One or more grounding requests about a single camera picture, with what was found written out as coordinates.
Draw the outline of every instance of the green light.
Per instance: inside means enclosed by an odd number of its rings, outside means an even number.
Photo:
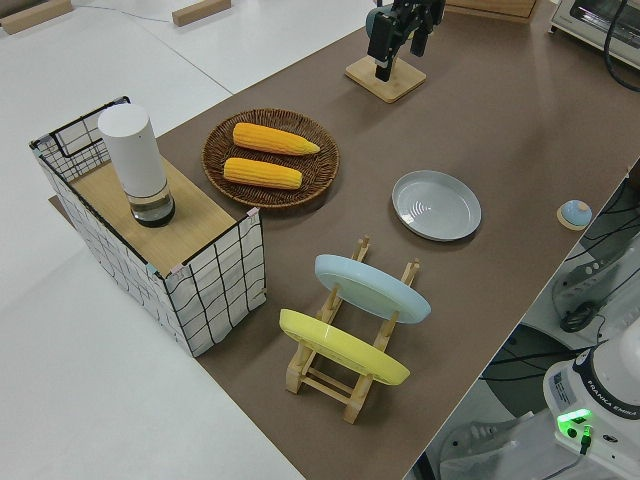
[[[591,416],[591,410],[581,408],[573,412],[564,413],[558,416],[558,428],[560,431],[567,435],[567,430],[573,425],[573,423],[582,423],[586,418]],[[590,427],[585,426],[585,435],[590,435]]]

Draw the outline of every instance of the toaster oven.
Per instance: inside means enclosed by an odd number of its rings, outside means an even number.
[[[620,0],[560,0],[551,19],[558,28],[603,50]],[[613,30],[611,56],[640,69],[640,0],[628,0]]]

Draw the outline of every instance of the yellow corn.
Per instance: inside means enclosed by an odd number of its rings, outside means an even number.
[[[320,151],[318,145],[300,135],[244,122],[233,128],[233,142],[239,147],[285,155],[308,155]]]
[[[223,176],[230,182],[284,190],[296,190],[302,185],[299,170],[246,158],[227,159]]]

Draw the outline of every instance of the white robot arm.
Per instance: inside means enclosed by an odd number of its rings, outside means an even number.
[[[547,371],[556,439],[625,479],[640,480],[640,319]]]

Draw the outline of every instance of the brown table mat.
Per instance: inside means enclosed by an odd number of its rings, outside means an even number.
[[[447,14],[422,59],[403,47],[427,81],[395,104],[344,75],[366,53],[361,30],[159,139],[164,156],[235,217],[246,208],[216,191],[200,164],[218,123],[253,108],[293,110],[340,148],[321,208],[264,216],[267,303],[198,358],[307,478],[401,478],[578,241],[557,208],[578,198],[597,212],[635,163],[640,96],[609,77],[595,49],[547,34],[552,8],[543,2],[528,25]],[[421,169],[475,192],[483,209],[475,235],[436,243],[399,222],[393,185]],[[365,233],[368,263],[387,273],[421,259],[414,287],[433,313],[396,328],[387,351],[411,376],[375,384],[352,426],[329,397],[285,391],[295,344],[278,312],[315,314],[327,293],[314,277],[316,255],[348,256]],[[335,325],[372,340],[379,323],[344,305]]]

